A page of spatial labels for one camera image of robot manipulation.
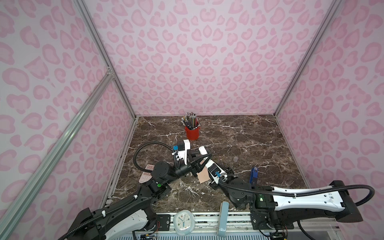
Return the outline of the pink envelope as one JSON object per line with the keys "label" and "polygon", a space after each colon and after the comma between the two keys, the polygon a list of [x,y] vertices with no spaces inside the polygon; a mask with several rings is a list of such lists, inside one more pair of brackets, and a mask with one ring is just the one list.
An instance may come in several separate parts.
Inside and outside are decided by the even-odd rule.
{"label": "pink envelope", "polygon": [[204,167],[201,172],[197,173],[197,175],[200,184],[211,180],[207,167]]}

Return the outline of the white glue stick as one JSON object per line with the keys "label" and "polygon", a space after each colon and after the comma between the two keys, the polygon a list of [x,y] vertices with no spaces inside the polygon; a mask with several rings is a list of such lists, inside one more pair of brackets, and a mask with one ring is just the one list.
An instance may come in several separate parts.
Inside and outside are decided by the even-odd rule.
{"label": "white glue stick", "polygon": [[200,161],[200,163],[201,163],[201,165],[205,166],[208,163],[208,161],[211,159],[212,154],[210,152],[208,152],[204,146],[199,147],[199,151],[203,157],[203,159]]}

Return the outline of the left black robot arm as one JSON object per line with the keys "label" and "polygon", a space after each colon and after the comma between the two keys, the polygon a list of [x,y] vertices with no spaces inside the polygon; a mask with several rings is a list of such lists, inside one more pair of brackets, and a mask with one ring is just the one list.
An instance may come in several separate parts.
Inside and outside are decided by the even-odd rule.
{"label": "left black robot arm", "polygon": [[180,163],[176,166],[167,162],[158,162],[151,171],[151,179],[138,186],[137,191],[108,207],[90,211],[82,210],[70,229],[61,240],[106,240],[107,232],[134,213],[143,211],[146,223],[139,229],[149,229],[156,221],[156,214],[151,205],[166,197],[171,191],[170,183],[192,173],[195,177],[201,172],[212,154],[200,154],[198,150],[189,150],[187,164]]}

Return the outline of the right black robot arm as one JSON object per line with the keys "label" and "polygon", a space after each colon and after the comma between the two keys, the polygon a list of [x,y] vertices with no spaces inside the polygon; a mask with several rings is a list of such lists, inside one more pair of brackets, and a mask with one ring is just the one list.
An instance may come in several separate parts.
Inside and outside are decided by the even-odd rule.
{"label": "right black robot arm", "polygon": [[260,231],[291,230],[294,223],[315,218],[362,222],[358,207],[375,194],[371,186],[346,186],[343,181],[320,189],[294,190],[253,186],[234,175],[215,177],[210,185],[221,189],[236,208],[249,208],[253,229]]}

